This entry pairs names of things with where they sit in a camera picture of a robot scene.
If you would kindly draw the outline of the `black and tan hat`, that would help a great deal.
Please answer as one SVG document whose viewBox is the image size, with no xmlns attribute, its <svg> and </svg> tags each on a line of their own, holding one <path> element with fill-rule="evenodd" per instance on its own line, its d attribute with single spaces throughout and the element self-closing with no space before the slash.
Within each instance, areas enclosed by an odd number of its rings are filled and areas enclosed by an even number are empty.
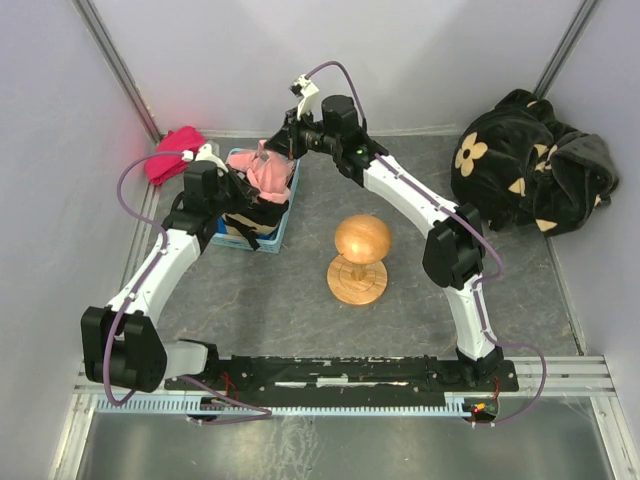
<svg viewBox="0 0 640 480">
<path fill-rule="evenodd" d="M 271 235 L 278 228 L 288 208 L 289 201 L 274 203 L 258 198 L 239 213 L 224 214 L 222 221 L 228 234 L 244 237 L 256 251 L 260 248 L 258 240 L 262 236 Z"/>
</svg>

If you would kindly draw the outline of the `pink cap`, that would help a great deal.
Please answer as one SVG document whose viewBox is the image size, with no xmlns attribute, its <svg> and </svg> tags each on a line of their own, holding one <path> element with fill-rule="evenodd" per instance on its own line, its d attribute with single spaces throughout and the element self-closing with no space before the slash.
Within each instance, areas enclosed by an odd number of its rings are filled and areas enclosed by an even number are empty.
<svg viewBox="0 0 640 480">
<path fill-rule="evenodd" d="M 295 163 L 267 149 L 265 140 L 260 140 L 255 150 L 231 153 L 227 163 L 245 175 L 249 184 L 259 191 L 261 199 L 274 204 L 285 204 L 289 200 L 289 181 Z"/>
</svg>

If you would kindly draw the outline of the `blue perforated plastic basket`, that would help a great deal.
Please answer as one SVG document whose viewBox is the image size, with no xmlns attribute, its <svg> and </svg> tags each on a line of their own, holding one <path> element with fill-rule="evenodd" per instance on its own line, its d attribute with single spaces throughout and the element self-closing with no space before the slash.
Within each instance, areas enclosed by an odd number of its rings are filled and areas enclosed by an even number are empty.
<svg viewBox="0 0 640 480">
<path fill-rule="evenodd" d="M 280 251 L 299 180 L 299 162 L 265 147 L 235 148 L 226 165 L 252 189 L 251 203 L 239 213 L 218 219 L 211 242 L 243 250 Z"/>
</svg>

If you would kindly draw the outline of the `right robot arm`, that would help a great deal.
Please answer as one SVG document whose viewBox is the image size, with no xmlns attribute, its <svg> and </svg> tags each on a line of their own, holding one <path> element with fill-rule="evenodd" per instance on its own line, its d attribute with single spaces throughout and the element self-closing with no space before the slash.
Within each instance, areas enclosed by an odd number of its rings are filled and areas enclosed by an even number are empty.
<svg viewBox="0 0 640 480">
<path fill-rule="evenodd" d="M 426 239 L 423 269 L 443 288 L 453 315 L 460 382 L 469 390 L 483 390 L 494 381 L 504 355 L 484 301 L 483 258 L 490 248 L 479 212 L 435 194 L 409 174 L 368 135 L 353 98 L 329 96 L 321 110 L 319 121 L 310 113 L 287 111 L 266 148 L 292 160 L 309 151 L 331 156 L 344 177 L 379 195 L 416 226 Z"/>
</svg>

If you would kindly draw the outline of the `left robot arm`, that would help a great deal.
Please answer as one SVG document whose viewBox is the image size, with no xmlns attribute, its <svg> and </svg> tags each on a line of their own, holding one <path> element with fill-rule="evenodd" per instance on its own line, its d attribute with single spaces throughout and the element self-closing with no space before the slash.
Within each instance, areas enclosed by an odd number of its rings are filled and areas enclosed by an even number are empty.
<svg viewBox="0 0 640 480">
<path fill-rule="evenodd" d="M 179 280 L 217 233 L 219 218 L 244 210 L 258 192 L 218 158 L 191 162 L 183 184 L 138 271 L 106 306 L 90 307 L 81 317 L 85 375 L 105 389 L 151 393 L 182 375 L 201 390 L 220 381 L 210 345 L 164 342 L 157 324 Z"/>
</svg>

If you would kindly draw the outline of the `magenta cloth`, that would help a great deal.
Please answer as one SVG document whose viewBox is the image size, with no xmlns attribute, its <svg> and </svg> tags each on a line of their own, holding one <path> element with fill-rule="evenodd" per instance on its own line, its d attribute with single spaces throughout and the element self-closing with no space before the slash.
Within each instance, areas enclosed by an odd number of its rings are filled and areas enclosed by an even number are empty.
<svg viewBox="0 0 640 480">
<path fill-rule="evenodd" d="M 160 186 L 182 173 L 205 143 L 205 137 L 192 126 L 169 131 L 155 152 L 144 162 L 147 179 L 152 185 Z"/>
</svg>

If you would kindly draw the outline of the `wooden hat stand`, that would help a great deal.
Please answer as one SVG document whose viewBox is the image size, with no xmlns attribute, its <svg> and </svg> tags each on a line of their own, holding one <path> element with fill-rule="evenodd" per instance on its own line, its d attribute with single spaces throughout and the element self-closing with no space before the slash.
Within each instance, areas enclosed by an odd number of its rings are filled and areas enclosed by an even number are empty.
<svg viewBox="0 0 640 480">
<path fill-rule="evenodd" d="M 338 255 L 327 270 L 327 284 L 341 302 L 369 305 L 386 290 L 388 274 L 383 263 L 392 247 L 391 230 L 372 215 L 355 215 L 338 226 L 334 236 Z"/>
</svg>

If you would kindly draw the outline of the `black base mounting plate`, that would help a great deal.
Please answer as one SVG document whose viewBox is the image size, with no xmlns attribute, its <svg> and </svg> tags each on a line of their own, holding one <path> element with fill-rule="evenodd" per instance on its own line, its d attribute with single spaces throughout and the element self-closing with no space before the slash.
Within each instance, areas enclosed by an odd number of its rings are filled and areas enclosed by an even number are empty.
<svg viewBox="0 0 640 480">
<path fill-rule="evenodd" d="M 440 407 L 447 393 L 516 392 L 514 363 L 476 379 L 457 359 L 436 357 L 250 357 L 214 359 L 194 376 L 261 407 Z"/>
</svg>

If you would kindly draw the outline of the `black floral plush blanket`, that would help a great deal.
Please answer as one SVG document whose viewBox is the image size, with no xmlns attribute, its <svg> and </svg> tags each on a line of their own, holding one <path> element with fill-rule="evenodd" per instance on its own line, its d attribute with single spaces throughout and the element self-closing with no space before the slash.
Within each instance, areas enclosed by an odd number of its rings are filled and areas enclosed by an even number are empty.
<svg viewBox="0 0 640 480">
<path fill-rule="evenodd" d="M 576 231 L 618 184 L 605 140 L 559 121 L 548 100 L 523 89 L 467 127 L 451 163 L 454 196 L 493 231 L 529 224 L 547 237 Z"/>
</svg>

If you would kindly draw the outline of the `left corner aluminium post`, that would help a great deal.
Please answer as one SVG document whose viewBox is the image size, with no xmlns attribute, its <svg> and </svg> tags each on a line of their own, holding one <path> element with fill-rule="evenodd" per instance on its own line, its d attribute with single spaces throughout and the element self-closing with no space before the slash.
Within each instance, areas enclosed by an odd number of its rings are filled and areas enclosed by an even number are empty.
<svg viewBox="0 0 640 480">
<path fill-rule="evenodd" d="M 162 133 L 153 119 L 124 59 L 119 54 L 94 2 L 89 0 L 72 0 L 72 4 L 86 25 L 118 84 L 125 93 L 147 135 L 154 143 L 158 143 L 162 139 Z"/>
</svg>

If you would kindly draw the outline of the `corner aluminium post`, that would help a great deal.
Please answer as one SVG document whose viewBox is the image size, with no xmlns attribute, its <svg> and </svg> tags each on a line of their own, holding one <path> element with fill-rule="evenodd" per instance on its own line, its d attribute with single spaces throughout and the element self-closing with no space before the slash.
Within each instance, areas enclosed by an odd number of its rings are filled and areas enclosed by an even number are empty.
<svg viewBox="0 0 640 480">
<path fill-rule="evenodd" d="M 590 20 L 595 15 L 600 3 L 600 0 L 582 0 L 579 3 L 578 9 L 573 14 L 535 85 L 533 93 L 537 97 L 544 98 L 548 94 L 555 79 L 589 25 Z"/>
<path fill-rule="evenodd" d="M 89 0 L 72 0 L 72 4 L 86 25 L 118 84 L 125 93 L 147 135 L 154 143 L 158 143 L 162 139 L 162 133 L 153 119 L 124 59 L 119 54 L 94 2 Z"/>
</svg>

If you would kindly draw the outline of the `right corner aluminium post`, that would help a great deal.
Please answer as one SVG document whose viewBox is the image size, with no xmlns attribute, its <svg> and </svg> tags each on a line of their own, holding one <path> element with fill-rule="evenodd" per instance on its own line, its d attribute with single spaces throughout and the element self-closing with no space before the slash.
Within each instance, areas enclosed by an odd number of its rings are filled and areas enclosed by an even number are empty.
<svg viewBox="0 0 640 480">
<path fill-rule="evenodd" d="M 548 94 L 555 79 L 589 25 L 590 20 L 595 15 L 600 3 L 600 0 L 582 0 L 579 3 L 578 9 L 573 14 L 535 85 L 533 93 L 537 97 L 544 98 Z"/>
</svg>

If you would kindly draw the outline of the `aluminium rail frame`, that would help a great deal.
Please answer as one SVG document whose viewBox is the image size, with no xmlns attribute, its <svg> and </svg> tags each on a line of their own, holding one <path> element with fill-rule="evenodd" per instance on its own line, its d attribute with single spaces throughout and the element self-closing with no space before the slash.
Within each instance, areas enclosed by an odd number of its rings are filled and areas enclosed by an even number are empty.
<svg viewBox="0 0 640 480">
<path fill-rule="evenodd" d="M 475 387 L 462 380 L 457 361 L 435 357 L 296 358 L 233 357 L 219 360 L 196 379 L 222 393 L 265 394 L 271 390 L 390 387 L 416 394 L 547 397 L 612 396 L 615 387 L 602 356 L 511 357 Z"/>
</svg>

